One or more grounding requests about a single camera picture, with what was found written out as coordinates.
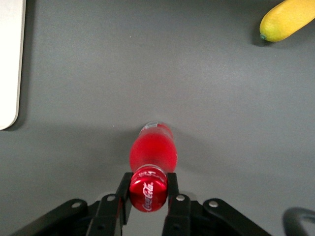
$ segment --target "bottle cap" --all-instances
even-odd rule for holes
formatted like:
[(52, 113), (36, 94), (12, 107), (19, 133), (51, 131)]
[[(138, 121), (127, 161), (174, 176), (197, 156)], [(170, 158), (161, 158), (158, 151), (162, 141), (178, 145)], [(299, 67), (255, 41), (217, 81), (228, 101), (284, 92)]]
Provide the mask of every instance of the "bottle cap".
[(140, 134), (141, 135), (144, 131), (150, 129), (150, 128), (156, 128), (158, 127), (160, 130), (163, 130), (163, 133), (170, 137), (171, 139), (174, 139), (173, 133), (171, 129), (163, 122), (161, 121), (151, 121), (149, 123), (146, 123), (146, 125), (141, 129)]
[(132, 205), (139, 211), (160, 209), (167, 198), (167, 177), (157, 166), (140, 167), (132, 176), (129, 187)]

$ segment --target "white object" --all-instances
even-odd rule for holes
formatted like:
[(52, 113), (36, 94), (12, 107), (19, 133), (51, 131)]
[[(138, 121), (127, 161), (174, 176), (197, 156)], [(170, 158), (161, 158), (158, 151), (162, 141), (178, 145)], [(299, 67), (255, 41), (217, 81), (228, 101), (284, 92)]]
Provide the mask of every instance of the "white object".
[(0, 130), (19, 111), (26, 0), (0, 0)]

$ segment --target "red liquid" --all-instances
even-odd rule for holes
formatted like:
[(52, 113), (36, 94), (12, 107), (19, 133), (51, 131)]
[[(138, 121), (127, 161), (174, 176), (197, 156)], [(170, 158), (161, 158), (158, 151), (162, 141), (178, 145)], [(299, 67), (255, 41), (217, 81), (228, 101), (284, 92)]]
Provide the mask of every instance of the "red liquid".
[(175, 170), (177, 151), (173, 134), (165, 124), (143, 129), (131, 148), (131, 170), (135, 172), (147, 164), (156, 165), (166, 173)]

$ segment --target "plastic bottle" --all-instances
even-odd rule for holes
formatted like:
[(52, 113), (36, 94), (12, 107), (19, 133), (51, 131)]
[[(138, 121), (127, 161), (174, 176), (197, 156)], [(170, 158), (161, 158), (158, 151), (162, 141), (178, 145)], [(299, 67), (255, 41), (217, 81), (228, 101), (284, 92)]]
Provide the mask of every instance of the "plastic bottle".
[(130, 150), (133, 171), (129, 197), (135, 208), (144, 212), (160, 209), (167, 198), (168, 172), (174, 172), (177, 151), (170, 128), (162, 122), (149, 122)]

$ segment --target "coca-cola logo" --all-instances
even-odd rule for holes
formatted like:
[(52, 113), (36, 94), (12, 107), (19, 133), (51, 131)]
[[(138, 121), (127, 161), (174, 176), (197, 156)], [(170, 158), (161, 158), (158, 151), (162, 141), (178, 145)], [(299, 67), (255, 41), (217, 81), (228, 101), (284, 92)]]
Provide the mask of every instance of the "coca-cola logo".
[(139, 173), (139, 177), (142, 176), (155, 176), (156, 177), (156, 172), (155, 171), (143, 171)]
[(147, 210), (152, 210), (152, 198), (153, 198), (153, 182), (147, 184), (143, 183), (142, 193), (144, 195), (144, 203), (142, 207)]

